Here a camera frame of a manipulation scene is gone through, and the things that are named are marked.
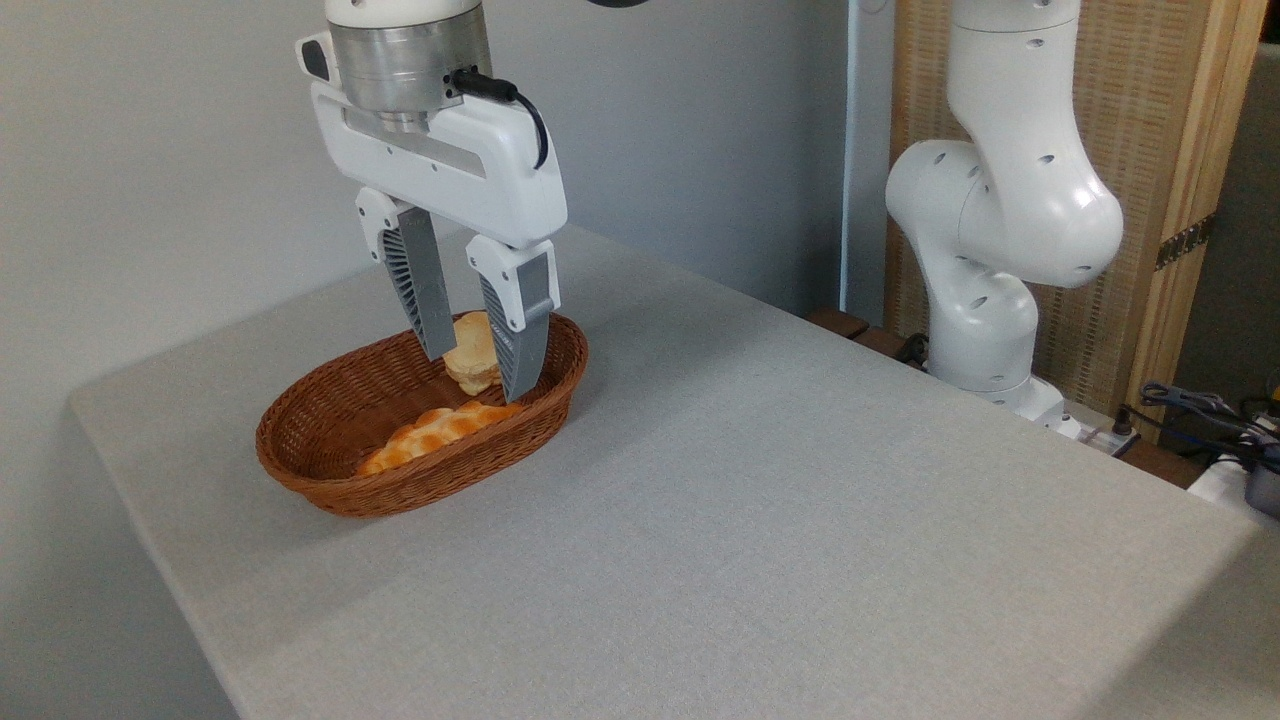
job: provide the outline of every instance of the black cable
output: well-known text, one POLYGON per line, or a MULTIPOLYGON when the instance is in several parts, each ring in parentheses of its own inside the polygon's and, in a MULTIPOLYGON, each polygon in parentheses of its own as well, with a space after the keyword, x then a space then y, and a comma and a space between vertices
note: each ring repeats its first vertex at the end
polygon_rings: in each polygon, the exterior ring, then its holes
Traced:
POLYGON ((527 97, 516 92, 516 102, 520 102, 529 110, 529 114, 534 117, 534 127, 538 128, 538 163, 534 164, 535 170, 543 168, 543 163, 547 161, 547 155, 550 152, 550 138, 547 136, 547 123, 543 122, 543 114, 538 111, 538 108, 529 101, 527 97))
POLYGON ((1247 443, 1247 442, 1243 442, 1243 441, 1238 441, 1238 442, 1233 442, 1233 443, 1225 443, 1225 442, 1215 442, 1215 441, 1204 439, 1204 438, 1201 438, 1201 437, 1187 434, 1187 433, 1179 430, 1178 428, 1174 428, 1172 425, 1169 425, 1166 423, 1161 423, 1160 420, 1156 420, 1155 418, 1144 415, 1144 414, 1139 413, 1132 405, 1125 404, 1125 405, 1121 405, 1120 409, 1121 410, 1126 410, 1132 416, 1138 418, 1139 420, 1142 420, 1142 421, 1144 421, 1144 423, 1147 423, 1149 425, 1160 428, 1160 429, 1167 432, 1169 434, 1171 434, 1171 436, 1174 436, 1174 437, 1176 437, 1179 439, 1183 439, 1185 442, 1189 442, 1189 443, 1193 443, 1193 445, 1198 445, 1198 446, 1202 446, 1202 447, 1207 447, 1210 450, 1216 450, 1216 451, 1219 451, 1219 452, 1221 452, 1224 455, 1234 455, 1234 456, 1239 457, 1240 460, 1247 460, 1249 462, 1254 462, 1254 464, 1262 465, 1262 466, 1267 468, 1268 470, 1271 470, 1274 473, 1280 473, 1280 464, 1277 464, 1274 459, 1268 457, 1265 451, 1256 450, 1257 448, 1256 443, 1247 443))
POLYGON ((529 114, 532 115, 534 129, 538 131, 538 163, 534 164, 534 169, 540 170, 543 168, 547 163, 547 156, 550 154, 550 136, 547 135, 547 123, 543 122, 543 114, 538 111, 538 108, 520 94, 516 83, 489 77, 475 68, 454 70, 444 79, 445 82, 452 81, 453 87, 458 88, 458 92, 463 95, 476 95, 497 102, 520 102, 524 105, 525 110, 529 110, 529 114))

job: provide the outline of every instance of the bread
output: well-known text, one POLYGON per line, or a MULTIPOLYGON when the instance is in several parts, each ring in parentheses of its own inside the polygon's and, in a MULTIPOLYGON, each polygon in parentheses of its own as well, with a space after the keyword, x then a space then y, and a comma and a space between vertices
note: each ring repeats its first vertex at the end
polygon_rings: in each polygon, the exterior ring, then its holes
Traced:
POLYGON ((490 386, 502 382, 498 352, 493 347, 489 315, 483 311, 467 313, 453 323, 458 346, 444 354, 444 369, 462 392, 475 397, 490 386))
POLYGON ((392 434, 387 446, 374 452, 356 470, 357 477, 372 475, 403 465, 415 457, 449 445, 480 428, 520 413, 520 404, 493 407, 472 400, 457 410, 438 407, 428 410, 411 425, 404 425, 392 434))

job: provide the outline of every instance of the braided bread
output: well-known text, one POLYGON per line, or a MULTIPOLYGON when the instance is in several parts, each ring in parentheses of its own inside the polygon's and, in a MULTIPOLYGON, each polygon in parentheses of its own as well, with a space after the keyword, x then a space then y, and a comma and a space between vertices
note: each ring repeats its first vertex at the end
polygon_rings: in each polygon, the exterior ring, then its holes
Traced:
POLYGON ((357 477, 372 475, 403 465, 415 457, 449 445, 480 428, 520 413, 520 404, 493 407, 472 400, 457 410, 438 407, 428 410, 416 423, 404 425, 392 434, 387 446, 374 452, 356 470, 357 477))

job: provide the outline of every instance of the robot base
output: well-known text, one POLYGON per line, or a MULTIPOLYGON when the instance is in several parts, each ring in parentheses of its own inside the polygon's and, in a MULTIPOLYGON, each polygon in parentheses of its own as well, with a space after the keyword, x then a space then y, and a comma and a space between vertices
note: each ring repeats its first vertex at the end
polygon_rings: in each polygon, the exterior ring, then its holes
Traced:
POLYGON ((1080 423, 1066 413, 1066 400, 1062 393, 1034 375, 1010 389, 974 392, 974 395, 1059 434, 1079 439, 1080 423))

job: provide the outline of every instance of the cable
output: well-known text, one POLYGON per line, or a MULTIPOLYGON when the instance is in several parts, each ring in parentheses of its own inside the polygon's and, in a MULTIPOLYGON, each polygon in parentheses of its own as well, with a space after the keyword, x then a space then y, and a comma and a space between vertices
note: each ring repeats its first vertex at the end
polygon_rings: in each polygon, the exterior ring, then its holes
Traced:
POLYGON ((1239 413, 1233 410, 1220 395, 1211 392, 1192 392, 1155 380, 1142 386, 1140 395, 1142 404, 1148 407, 1174 407, 1183 410, 1184 413, 1194 414, 1219 428, 1225 428, 1235 433, 1247 433, 1249 430, 1261 432, 1280 441, 1280 434, 1271 428, 1245 419, 1239 413))
POLYGON ((550 152, 550 138, 547 136, 547 123, 543 122, 543 114, 538 111, 538 108, 529 101, 527 97, 516 92, 516 102, 520 102, 529 110, 529 114, 534 117, 534 128, 538 129, 538 163, 534 164, 535 170, 543 168, 543 163, 547 161, 547 155, 550 152))
POLYGON ((538 108, 520 94, 516 83, 483 74, 475 67, 454 70, 444 79, 445 82, 452 81, 453 87, 463 95, 475 95, 495 102, 520 102, 524 105, 525 110, 532 115, 534 129, 538 132, 538 163, 534 164, 534 169, 543 168, 547 156, 550 155, 550 136, 547 135, 547 123, 543 122, 543 114, 538 111, 538 108))
POLYGON ((1187 433, 1179 430, 1178 428, 1174 428, 1172 425, 1169 425, 1167 423, 1161 423, 1160 420, 1156 420, 1155 418, 1151 418, 1148 415, 1144 415, 1144 414, 1139 413, 1132 405, 1125 404, 1125 405, 1121 405, 1120 409, 1124 410, 1124 411, 1128 411, 1132 416, 1138 418, 1139 420, 1142 420, 1142 421, 1144 421, 1144 423, 1147 423, 1149 425, 1160 428, 1161 430, 1165 430, 1169 434, 1171 434, 1171 436, 1174 436, 1174 437, 1176 437, 1176 438, 1179 438, 1181 441, 1185 441, 1185 442, 1189 442, 1189 443, 1193 443, 1193 445, 1198 445, 1198 446, 1202 446, 1202 447, 1207 447, 1210 450, 1216 450, 1216 451, 1219 451, 1219 452, 1221 452, 1224 455, 1234 455, 1235 457, 1239 457, 1240 460, 1249 461, 1249 462, 1256 464, 1256 465, 1262 465, 1263 468, 1271 470, 1272 473, 1280 473, 1280 462, 1276 462, 1275 459, 1267 456, 1267 454, 1266 454, 1265 450, 1260 451, 1258 450, 1258 443, 1256 442, 1256 438, 1242 438, 1240 441, 1234 441, 1234 442, 1230 442, 1230 443, 1228 443, 1228 442, 1210 441, 1210 439, 1204 439, 1204 438, 1196 437, 1196 436, 1192 436, 1192 434, 1187 434, 1187 433))

